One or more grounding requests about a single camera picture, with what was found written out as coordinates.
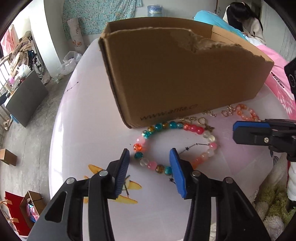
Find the small brown carton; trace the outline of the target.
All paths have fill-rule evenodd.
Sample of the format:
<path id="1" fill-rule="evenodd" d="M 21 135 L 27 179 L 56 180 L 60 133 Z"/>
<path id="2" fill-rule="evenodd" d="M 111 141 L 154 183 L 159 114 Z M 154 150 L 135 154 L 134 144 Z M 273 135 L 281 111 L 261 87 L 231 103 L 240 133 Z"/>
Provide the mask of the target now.
<path id="1" fill-rule="evenodd" d="M 17 156 L 7 149 L 0 150 L 0 160 L 7 165 L 16 166 Z"/>

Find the blue cartoon pillow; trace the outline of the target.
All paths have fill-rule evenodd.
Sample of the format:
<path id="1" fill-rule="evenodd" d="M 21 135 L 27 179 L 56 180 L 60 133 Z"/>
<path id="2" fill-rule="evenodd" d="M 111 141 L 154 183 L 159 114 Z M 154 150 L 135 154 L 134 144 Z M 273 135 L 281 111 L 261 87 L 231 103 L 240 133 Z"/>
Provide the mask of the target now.
<path id="1" fill-rule="evenodd" d="M 230 26 L 228 23 L 222 20 L 222 18 L 220 18 L 218 15 L 210 11 L 205 11 L 205 10 L 198 11 L 194 16 L 194 21 L 217 26 L 217 27 L 223 28 L 224 30 L 232 32 L 242 38 L 245 38 L 245 36 L 240 30 Z"/>

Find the blue water jug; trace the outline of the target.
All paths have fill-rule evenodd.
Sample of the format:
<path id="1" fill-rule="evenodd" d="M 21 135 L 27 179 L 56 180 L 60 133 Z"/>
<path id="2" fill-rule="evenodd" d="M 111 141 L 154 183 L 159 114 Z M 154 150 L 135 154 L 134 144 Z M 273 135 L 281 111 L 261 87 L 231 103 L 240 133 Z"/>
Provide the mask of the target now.
<path id="1" fill-rule="evenodd" d="M 149 17 L 162 17 L 163 6 L 159 4 L 153 4 L 147 6 L 147 16 Z"/>

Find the gold chain jewelry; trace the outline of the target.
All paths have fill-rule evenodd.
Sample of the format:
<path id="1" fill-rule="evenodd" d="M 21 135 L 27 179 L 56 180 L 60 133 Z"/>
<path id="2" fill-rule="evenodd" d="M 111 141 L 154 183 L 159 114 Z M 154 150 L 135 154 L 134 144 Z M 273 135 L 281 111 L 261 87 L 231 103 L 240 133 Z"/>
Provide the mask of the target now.
<path id="1" fill-rule="evenodd" d="M 208 124 L 208 120 L 204 117 L 196 117 L 196 116 L 188 116 L 184 118 L 179 118 L 179 121 L 183 123 L 190 123 L 197 122 L 200 126 L 203 126 L 206 131 L 213 132 L 215 129 L 213 126 Z"/>

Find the small open cardboard box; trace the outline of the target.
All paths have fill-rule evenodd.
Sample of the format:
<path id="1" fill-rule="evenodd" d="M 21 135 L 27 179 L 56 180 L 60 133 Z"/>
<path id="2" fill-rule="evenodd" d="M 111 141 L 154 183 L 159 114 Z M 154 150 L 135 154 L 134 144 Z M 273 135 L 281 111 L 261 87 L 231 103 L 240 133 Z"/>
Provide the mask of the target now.
<path id="1" fill-rule="evenodd" d="M 38 192 L 28 191 L 23 197 L 20 210 L 30 229 L 37 222 L 45 207 L 44 199 Z"/>

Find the white plastic bag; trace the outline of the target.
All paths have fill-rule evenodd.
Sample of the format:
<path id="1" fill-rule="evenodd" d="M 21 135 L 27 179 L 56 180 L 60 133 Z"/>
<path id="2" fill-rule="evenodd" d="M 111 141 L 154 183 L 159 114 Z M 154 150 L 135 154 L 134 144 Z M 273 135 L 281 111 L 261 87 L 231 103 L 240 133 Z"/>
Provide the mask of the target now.
<path id="1" fill-rule="evenodd" d="M 81 58 L 82 54 L 76 51 L 69 51 L 63 59 L 63 64 L 57 68 L 57 74 L 68 75 L 72 73 Z"/>

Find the brown cardboard box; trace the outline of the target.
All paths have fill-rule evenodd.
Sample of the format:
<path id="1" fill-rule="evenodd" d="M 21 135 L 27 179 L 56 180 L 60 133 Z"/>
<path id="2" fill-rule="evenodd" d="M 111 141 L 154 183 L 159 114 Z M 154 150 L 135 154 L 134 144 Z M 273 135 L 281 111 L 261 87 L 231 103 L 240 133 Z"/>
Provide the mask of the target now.
<path id="1" fill-rule="evenodd" d="M 110 22 L 98 43 L 128 128 L 253 99 L 274 65 L 243 37 L 180 18 Z"/>

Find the pink floral quilt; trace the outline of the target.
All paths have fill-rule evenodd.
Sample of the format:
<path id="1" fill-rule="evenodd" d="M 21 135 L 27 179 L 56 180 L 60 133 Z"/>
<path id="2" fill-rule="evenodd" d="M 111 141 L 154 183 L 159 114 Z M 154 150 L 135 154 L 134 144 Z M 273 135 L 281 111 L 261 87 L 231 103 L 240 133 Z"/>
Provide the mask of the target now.
<path id="1" fill-rule="evenodd" d="M 274 66 L 265 83 L 278 98 L 289 118 L 291 120 L 295 120 L 295 97 L 290 90 L 290 84 L 284 70 L 288 61 L 286 61 L 276 51 L 262 44 L 258 40 L 249 37 L 245 38 L 248 42 L 260 49 L 263 53 L 269 56 L 272 61 L 274 61 Z"/>

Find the rolled patterned paper tube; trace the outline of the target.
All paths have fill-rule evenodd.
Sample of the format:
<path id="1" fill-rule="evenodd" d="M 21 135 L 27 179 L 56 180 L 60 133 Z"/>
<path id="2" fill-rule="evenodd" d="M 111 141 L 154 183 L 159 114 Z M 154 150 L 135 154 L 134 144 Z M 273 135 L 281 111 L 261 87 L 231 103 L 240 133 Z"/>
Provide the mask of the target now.
<path id="1" fill-rule="evenodd" d="M 86 48 L 81 34 L 78 18 L 72 18 L 67 21 L 69 32 L 75 51 L 84 54 Z"/>

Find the dark haired person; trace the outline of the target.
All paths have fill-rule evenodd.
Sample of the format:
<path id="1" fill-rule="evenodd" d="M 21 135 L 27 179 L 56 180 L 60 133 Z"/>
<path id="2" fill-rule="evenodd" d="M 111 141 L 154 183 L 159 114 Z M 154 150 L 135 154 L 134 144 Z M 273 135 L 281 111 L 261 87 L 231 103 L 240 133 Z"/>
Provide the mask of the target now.
<path id="1" fill-rule="evenodd" d="M 245 36 L 258 40 L 266 45 L 263 27 L 259 17 L 245 2 L 232 2 L 227 6 L 223 20 L 240 30 Z"/>

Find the dark grey cabinet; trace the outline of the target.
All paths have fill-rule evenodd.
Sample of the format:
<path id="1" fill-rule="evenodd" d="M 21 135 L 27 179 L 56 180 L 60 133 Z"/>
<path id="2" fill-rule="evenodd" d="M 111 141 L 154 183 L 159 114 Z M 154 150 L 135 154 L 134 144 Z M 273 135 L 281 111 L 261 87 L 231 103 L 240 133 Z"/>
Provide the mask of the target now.
<path id="1" fill-rule="evenodd" d="M 15 92 L 4 103 L 9 113 L 26 127 L 48 90 L 35 71 L 31 71 Z"/>

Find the turquoise floral wall cloth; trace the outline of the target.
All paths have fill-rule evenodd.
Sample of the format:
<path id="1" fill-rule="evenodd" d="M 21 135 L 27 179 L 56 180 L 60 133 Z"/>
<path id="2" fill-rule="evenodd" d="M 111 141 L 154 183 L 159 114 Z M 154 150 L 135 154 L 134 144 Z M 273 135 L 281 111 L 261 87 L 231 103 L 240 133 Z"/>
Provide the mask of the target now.
<path id="1" fill-rule="evenodd" d="M 64 1 L 62 22 L 66 39 L 71 38 L 67 21 L 72 18 L 78 18 L 82 35 L 99 34 L 108 22 L 133 18 L 140 7 L 139 0 Z"/>

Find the gold earring pair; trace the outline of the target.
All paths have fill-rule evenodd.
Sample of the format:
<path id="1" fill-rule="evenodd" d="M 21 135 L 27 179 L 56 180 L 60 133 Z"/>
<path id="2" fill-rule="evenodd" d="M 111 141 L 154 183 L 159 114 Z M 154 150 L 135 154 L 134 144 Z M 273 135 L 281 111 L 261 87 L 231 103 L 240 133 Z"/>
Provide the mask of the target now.
<path id="1" fill-rule="evenodd" d="M 227 106 L 227 108 L 222 109 L 219 113 L 223 117 L 227 118 L 227 117 L 233 115 L 235 112 L 236 112 L 236 109 L 233 106 L 229 105 L 229 106 Z M 212 110 L 203 111 L 202 114 L 203 115 L 209 115 L 209 116 L 214 117 L 214 118 L 216 118 L 218 116 L 218 113 L 215 113 Z"/>

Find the fluffy green white rug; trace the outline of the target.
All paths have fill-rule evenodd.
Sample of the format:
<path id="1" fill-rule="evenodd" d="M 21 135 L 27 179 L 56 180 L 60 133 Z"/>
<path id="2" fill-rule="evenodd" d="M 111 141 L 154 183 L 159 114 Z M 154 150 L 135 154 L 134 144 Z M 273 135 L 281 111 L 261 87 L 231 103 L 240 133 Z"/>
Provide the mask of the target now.
<path id="1" fill-rule="evenodd" d="M 274 154 L 273 168 L 253 198 L 253 206 L 271 240 L 276 240 L 283 233 L 295 214 L 287 195 L 287 179 L 287 155 Z"/>

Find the hanging clothes pile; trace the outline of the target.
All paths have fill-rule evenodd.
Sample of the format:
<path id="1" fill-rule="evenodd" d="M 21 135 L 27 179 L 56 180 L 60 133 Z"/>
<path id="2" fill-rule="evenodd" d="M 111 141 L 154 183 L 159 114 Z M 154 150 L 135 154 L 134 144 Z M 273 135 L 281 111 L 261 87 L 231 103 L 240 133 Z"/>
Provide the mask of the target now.
<path id="1" fill-rule="evenodd" d="M 31 31 L 19 39 L 13 24 L 6 30 L 1 39 L 1 47 L 4 57 L 7 57 L 9 63 L 9 74 L 15 77 L 21 65 L 27 65 L 30 70 L 35 70 L 37 75 L 42 78 L 45 70 L 45 65 L 38 56 L 37 47 L 35 45 Z"/>

